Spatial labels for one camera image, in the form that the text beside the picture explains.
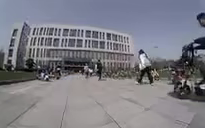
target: grass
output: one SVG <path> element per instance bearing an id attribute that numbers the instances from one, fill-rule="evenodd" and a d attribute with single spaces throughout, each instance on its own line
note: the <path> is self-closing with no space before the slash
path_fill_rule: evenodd
<path id="1" fill-rule="evenodd" d="M 0 81 L 35 78 L 34 72 L 5 72 L 0 71 Z"/>

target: curb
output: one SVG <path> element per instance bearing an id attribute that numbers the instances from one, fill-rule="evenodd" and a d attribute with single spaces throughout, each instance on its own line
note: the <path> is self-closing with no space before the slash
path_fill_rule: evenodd
<path id="1" fill-rule="evenodd" d="M 32 81 L 32 80 L 36 80 L 36 78 L 19 79 L 19 80 L 4 80 L 4 81 L 0 81 L 0 86 L 14 84 L 14 83 L 20 83 L 20 82 L 26 82 L 26 81 Z"/>

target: leg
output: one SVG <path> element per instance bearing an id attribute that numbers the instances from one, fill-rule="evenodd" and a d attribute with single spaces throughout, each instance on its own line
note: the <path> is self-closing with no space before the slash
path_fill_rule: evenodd
<path id="1" fill-rule="evenodd" d="M 101 80 L 101 74 L 102 74 L 102 72 L 99 71 L 99 80 Z"/>
<path id="2" fill-rule="evenodd" d="M 145 70 L 146 70 L 149 82 L 150 82 L 150 84 L 152 84 L 153 83 L 153 76 L 151 74 L 151 67 L 146 67 Z"/>
<path id="3" fill-rule="evenodd" d="M 145 69 L 141 70 L 140 76 L 139 76 L 139 79 L 138 79 L 138 83 L 142 83 L 142 78 L 143 78 L 144 74 L 145 74 Z"/>

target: shoe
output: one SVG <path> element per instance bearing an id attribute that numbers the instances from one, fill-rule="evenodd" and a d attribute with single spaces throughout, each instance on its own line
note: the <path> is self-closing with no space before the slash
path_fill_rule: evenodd
<path id="1" fill-rule="evenodd" d="M 139 82 L 138 82 L 138 81 L 135 81 L 135 84 L 136 84 L 136 85 L 139 85 Z"/>

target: tree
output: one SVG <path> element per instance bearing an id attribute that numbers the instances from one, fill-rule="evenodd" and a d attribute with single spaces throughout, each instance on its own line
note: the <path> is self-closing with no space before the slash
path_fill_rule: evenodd
<path id="1" fill-rule="evenodd" d="M 32 58 L 26 60 L 26 66 L 28 69 L 33 69 L 35 65 L 36 64 Z"/>

